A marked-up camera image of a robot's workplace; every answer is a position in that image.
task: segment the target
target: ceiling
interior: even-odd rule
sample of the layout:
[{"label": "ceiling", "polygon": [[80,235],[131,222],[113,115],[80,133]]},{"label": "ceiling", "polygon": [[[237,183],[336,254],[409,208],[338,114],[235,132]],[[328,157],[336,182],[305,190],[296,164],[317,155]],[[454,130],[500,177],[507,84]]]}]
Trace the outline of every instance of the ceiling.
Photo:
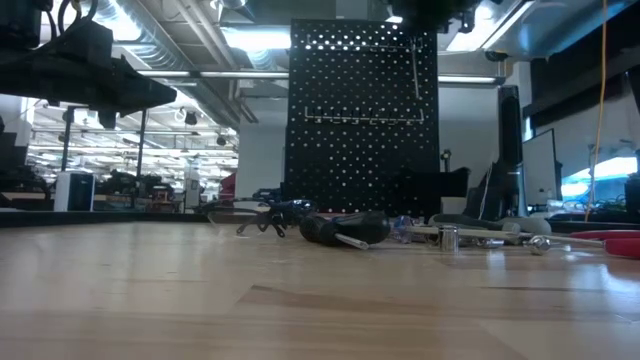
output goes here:
[{"label": "ceiling", "polygon": [[[458,34],[456,30],[460,25],[453,21],[450,33],[438,36],[440,74],[496,76],[502,69],[487,61],[482,51],[449,52],[447,49],[455,41],[489,36],[514,11],[519,1],[504,0],[496,5],[484,0],[481,3],[484,10],[476,12],[476,29],[468,35]],[[617,14],[634,1],[609,0],[610,15]],[[254,30],[272,29],[278,25],[284,26],[286,31],[292,18],[379,21],[389,15],[381,0],[249,0],[256,20],[251,23],[234,11],[221,11],[219,5],[213,8],[210,3],[209,0],[100,0],[96,20],[114,30],[118,41],[113,56],[125,56],[135,69],[218,71],[258,66],[253,57],[255,54],[226,45],[220,25]],[[601,10],[601,0],[537,0],[491,50],[507,52],[520,60],[550,56],[599,26]],[[72,10],[67,11],[65,23],[71,23],[73,16]],[[43,38],[46,39],[48,23],[43,22]],[[161,61],[156,59],[156,53],[147,57],[142,51],[145,47],[162,54]],[[266,55],[270,70],[288,69],[288,50],[271,50]],[[143,173],[160,174],[178,187],[185,167],[199,167],[201,176],[211,184],[234,171],[238,164],[237,147],[241,144],[233,129],[239,129],[240,123],[253,119],[260,126],[286,125],[286,82],[194,80],[182,84],[165,83],[176,86],[180,93],[175,103],[149,111],[147,131],[155,133],[145,137],[145,150],[149,150],[149,155],[143,159]],[[64,127],[63,109],[43,108],[42,105],[38,104],[35,110],[30,160],[47,176],[53,177],[61,158],[57,148],[62,145],[58,137]],[[197,125],[185,125],[186,111],[197,114]],[[105,176],[112,169],[135,172],[139,135],[133,131],[141,127],[140,114],[119,119],[117,126],[121,132],[109,134],[92,133],[101,130],[93,114],[84,112],[76,119],[72,126],[71,168]],[[225,146],[217,145],[219,137],[226,140]],[[87,150],[87,147],[102,149]]]}]

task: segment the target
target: desk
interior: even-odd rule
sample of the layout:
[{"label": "desk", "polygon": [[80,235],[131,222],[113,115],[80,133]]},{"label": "desk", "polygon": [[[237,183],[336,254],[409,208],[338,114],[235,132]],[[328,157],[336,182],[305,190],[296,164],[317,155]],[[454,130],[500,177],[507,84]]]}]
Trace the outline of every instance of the desk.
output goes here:
[{"label": "desk", "polygon": [[236,227],[3,229],[0,357],[637,358],[638,261],[334,249]]}]

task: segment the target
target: wooden table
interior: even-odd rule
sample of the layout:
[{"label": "wooden table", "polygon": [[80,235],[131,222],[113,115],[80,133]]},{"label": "wooden table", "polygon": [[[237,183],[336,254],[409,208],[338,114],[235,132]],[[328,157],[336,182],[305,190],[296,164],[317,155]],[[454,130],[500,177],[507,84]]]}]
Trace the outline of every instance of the wooden table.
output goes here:
[{"label": "wooden table", "polygon": [[0,359],[638,358],[640,261],[235,228],[1,230]]}]

